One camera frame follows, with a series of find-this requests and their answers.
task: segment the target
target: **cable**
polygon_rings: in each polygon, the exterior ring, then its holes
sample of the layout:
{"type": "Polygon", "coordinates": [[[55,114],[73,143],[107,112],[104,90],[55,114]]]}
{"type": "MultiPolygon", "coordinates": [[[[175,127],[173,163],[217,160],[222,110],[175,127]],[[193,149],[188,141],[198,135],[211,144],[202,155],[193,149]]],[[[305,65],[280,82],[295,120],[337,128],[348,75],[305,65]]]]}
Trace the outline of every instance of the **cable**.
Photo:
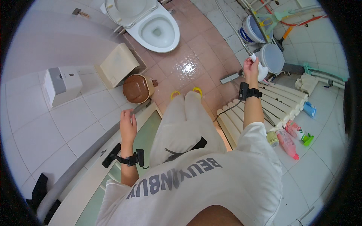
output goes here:
{"type": "Polygon", "coordinates": [[[230,110],[230,109],[232,109],[232,108],[236,107],[238,104],[240,104],[240,102],[241,102],[241,101],[239,101],[239,103],[237,103],[236,105],[232,106],[231,108],[226,109],[225,111],[223,111],[223,112],[221,112],[220,114],[218,114],[218,115],[217,115],[217,117],[216,117],[216,119],[213,121],[213,123],[214,123],[214,122],[218,119],[218,117],[219,117],[222,113],[225,113],[225,112],[227,112],[228,110],[230,110]]]}

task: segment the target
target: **pipe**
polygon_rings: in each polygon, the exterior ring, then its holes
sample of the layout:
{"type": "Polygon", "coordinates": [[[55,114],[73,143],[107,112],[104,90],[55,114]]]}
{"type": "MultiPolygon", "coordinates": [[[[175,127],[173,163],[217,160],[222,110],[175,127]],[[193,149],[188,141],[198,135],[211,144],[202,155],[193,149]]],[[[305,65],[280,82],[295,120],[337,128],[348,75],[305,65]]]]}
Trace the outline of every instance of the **pipe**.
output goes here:
{"type": "MultiPolygon", "coordinates": [[[[151,101],[148,99],[142,104],[138,105],[132,112],[138,113],[143,107],[151,101]]],[[[85,166],[87,162],[97,153],[97,151],[119,130],[119,122],[110,128],[101,138],[99,138],[90,148],[88,148],[56,181],[53,188],[45,195],[37,210],[37,218],[40,222],[44,222],[46,215],[59,195],[64,191],[73,178],[85,166]]]]}

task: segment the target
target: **detergent bottle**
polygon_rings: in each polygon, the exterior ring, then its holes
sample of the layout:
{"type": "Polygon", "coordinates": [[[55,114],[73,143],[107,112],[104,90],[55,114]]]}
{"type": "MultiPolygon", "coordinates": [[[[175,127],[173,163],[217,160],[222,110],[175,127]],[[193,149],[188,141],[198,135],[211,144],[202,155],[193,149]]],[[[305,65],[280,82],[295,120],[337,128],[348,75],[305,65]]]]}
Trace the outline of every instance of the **detergent bottle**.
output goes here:
{"type": "Polygon", "coordinates": [[[290,133],[290,135],[292,135],[294,138],[303,141],[304,146],[308,146],[314,138],[314,136],[311,136],[309,133],[304,132],[302,128],[292,120],[289,120],[287,122],[287,124],[285,125],[285,130],[290,133]]]}
{"type": "Polygon", "coordinates": [[[276,131],[279,143],[282,145],[284,151],[293,159],[298,160],[299,156],[295,152],[295,143],[292,141],[285,129],[276,131]]]}

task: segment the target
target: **bucket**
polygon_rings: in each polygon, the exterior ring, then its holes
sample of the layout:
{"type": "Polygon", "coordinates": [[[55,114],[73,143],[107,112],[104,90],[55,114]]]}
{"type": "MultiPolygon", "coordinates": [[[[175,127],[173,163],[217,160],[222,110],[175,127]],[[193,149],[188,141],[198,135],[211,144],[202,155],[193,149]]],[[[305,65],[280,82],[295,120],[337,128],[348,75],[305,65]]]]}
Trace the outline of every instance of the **bucket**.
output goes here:
{"type": "Polygon", "coordinates": [[[264,67],[269,68],[270,73],[278,74],[282,71],[284,57],[277,45],[271,43],[265,44],[263,47],[255,50],[254,54],[259,57],[260,63],[264,67]]]}
{"type": "MultiPolygon", "coordinates": [[[[266,43],[264,40],[261,31],[258,28],[254,18],[249,15],[246,17],[242,28],[239,29],[239,34],[246,44],[249,43],[266,43]]],[[[273,37],[273,30],[270,32],[269,37],[273,37]]]]}

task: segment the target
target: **radiator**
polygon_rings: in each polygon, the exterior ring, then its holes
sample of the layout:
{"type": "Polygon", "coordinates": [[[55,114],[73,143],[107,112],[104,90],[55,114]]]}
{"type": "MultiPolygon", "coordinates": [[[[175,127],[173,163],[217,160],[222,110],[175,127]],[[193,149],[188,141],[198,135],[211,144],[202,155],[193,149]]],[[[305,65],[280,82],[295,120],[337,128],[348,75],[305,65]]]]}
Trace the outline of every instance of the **radiator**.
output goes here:
{"type": "MultiPolygon", "coordinates": [[[[267,132],[277,131],[285,127],[288,120],[293,120],[303,110],[304,103],[308,100],[305,93],[271,82],[269,85],[259,84],[259,91],[262,93],[261,105],[265,113],[273,121],[273,123],[269,123],[266,118],[264,119],[267,132]]],[[[237,99],[233,100],[222,109],[219,109],[217,114],[235,106],[238,102],[237,99]]],[[[239,105],[231,110],[222,113],[217,121],[231,148],[235,149],[237,140],[244,128],[244,101],[241,101],[239,105]]]]}

